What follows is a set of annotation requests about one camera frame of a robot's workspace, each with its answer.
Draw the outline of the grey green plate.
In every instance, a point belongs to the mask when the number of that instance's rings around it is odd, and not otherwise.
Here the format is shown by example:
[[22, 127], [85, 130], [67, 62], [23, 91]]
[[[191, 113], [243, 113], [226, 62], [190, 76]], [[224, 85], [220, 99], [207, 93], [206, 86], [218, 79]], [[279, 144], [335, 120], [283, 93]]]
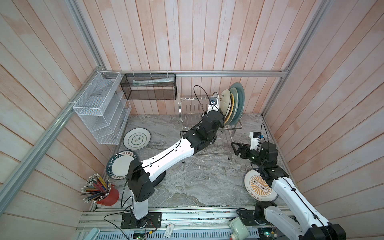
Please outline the grey green plate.
[[241, 83], [234, 83], [231, 87], [236, 88], [236, 90], [238, 91], [238, 109], [233, 120], [230, 122], [230, 126], [235, 126], [241, 119], [244, 112], [245, 91]]

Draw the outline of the yellow woven plate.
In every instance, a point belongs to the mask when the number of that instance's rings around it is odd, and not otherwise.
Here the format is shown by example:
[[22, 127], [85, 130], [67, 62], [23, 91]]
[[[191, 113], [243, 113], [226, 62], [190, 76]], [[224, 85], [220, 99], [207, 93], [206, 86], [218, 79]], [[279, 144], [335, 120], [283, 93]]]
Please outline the yellow woven plate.
[[230, 119], [230, 117], [231, 117], [231, 115], [232, 115], [234, 106], [235, 106], [235, 98], [234, 98], [234, 95], [231, 94], [231, 104], [230, 104], [230, 108], [229, 108], [229, 110], [228, 110], [228, 113], [227, 113], [227, 115], [226, 115], [226, 117], [225, 117], [225, 122], [224, 122], [224, 125], [225, 125], [225, 126], [229, 124], [229, 119]]

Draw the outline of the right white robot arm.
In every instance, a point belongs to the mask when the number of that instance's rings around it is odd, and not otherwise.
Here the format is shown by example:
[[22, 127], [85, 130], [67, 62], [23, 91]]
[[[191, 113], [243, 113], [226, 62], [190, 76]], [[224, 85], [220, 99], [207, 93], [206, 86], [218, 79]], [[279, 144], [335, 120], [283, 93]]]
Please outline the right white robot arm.
[[290, 218], [272, 201], [255, 207], [255, 219], [277, 227], [290, 240], [345, 240], [345, 230], [321, 215], [301, 194], [287, 172], [278, 166], [275, 144], [262, 142], [258, 147], [231, 143], [236, 156], [248, 159], [258, 167], [262, 179], [286, 203], [295, 216]]

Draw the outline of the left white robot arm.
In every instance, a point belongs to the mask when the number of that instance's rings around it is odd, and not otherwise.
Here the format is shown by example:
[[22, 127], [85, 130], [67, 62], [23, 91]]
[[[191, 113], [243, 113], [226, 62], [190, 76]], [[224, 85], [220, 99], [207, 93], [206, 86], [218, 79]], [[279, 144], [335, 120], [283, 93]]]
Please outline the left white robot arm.
[[224, 127], [224, 119], [221, 111], [209, 111], [168, 149], [142, 162], [131, 161], [127, 183], [133, 198], [132, 214], [135, 220], [140, 221], [149, 214], [148, 199], [155, 191], [153, 182], [176, 163], [213, 144], [218, 129]]

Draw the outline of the light teal flower plate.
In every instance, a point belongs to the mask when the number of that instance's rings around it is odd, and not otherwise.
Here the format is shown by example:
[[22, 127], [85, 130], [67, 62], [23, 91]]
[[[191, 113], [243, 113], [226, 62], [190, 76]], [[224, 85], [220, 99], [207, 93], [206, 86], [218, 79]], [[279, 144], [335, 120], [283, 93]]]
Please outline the light teal flower plate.
[[233, 107], [232, 107], [231, 115], [229, 116], [229, 119], [227, 121], [227, 125], [231, 124], [233, 118], [236, 115], [236, 111], [238, 109], [238, 104], [239, 104], [238, 90], [236, 88], [230, 88], [230, 92], [233, 95]]

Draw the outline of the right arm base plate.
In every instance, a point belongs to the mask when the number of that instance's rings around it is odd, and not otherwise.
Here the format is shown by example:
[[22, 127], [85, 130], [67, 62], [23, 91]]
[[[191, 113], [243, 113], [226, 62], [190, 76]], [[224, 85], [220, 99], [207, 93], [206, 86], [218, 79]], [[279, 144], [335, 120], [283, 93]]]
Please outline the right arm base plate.
[[254, 210], [247, 210], [245, 208], [237, 209], [237, 215], [241, 219], [242, 223], [246, 226], [264, 226], [267, 223], [263, 220], [257, 219], [255, 217]]

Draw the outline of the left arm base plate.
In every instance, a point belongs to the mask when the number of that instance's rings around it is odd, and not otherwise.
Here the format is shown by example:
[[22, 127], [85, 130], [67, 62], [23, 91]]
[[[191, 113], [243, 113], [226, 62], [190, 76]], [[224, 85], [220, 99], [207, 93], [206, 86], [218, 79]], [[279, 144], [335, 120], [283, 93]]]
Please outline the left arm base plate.
[[132, 212], [126, 212], [122, 215], [121, 229], [139, 229], [161, 227], [162, 213], [149, 212], [142, 219], [137, 220]]

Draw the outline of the steel wire dish rack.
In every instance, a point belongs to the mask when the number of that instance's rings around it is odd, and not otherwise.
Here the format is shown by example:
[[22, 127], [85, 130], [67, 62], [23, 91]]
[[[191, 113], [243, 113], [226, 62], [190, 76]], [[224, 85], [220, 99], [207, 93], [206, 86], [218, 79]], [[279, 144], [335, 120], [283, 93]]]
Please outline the steel wire dish rack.
[[236, 131], [243, 128], [239, 121], [235, 126], [219, 126], [214, 111], [207, 112], [209, 97], [179, 97], [179, 121], [182, 136], [192, 142], [194, 157], [233, 157], [231, 142]]

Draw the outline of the cream floral plate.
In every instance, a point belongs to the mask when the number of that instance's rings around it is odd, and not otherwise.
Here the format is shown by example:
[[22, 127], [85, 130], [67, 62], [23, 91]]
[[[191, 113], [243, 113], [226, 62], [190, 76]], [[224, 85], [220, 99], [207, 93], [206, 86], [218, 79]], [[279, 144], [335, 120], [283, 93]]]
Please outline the cream floral plate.
[[232, 97], [229, 89], [225, 89], [219, 97], [220, 111], [223, 113], [226, 118], [230, 109]]

